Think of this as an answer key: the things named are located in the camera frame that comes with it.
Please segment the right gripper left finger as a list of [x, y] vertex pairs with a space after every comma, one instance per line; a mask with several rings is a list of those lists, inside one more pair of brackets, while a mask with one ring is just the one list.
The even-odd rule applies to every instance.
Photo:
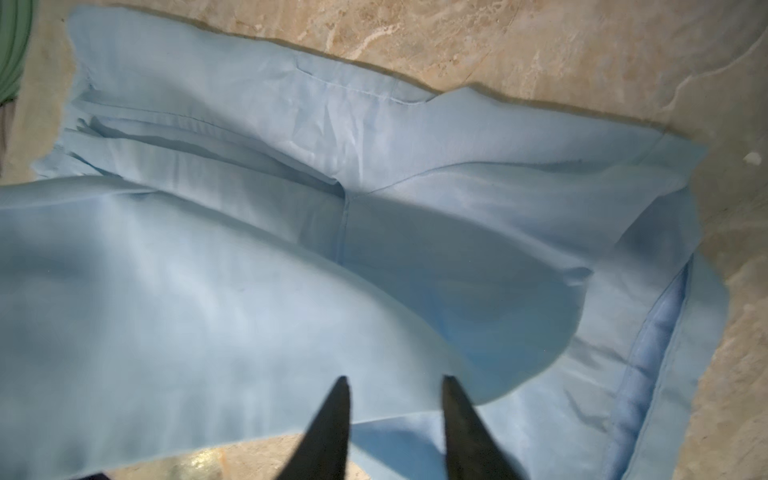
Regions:
[[278, 480], [343, 480], [346, 476], [351, 416], [348, 379], [340, 376]]

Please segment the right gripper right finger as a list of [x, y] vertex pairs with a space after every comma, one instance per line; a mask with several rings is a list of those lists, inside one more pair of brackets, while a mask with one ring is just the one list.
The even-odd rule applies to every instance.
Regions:
[[450, 480], [522, 479], [496, 445], [454, 376], [443, 378], [442, 409], [445, 467]]

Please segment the light blue long sleeve shirt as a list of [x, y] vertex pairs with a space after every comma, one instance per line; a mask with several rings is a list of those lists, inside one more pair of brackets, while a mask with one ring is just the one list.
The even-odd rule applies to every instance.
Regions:
[[446, 375], [530, 479], [671, 477], [728, 311], [701, 146], [134, 9], [67, 27], [54, 148], [1, 190], [3, 478], [291, 434], [345, 376], [357, 463], [438, 479]]

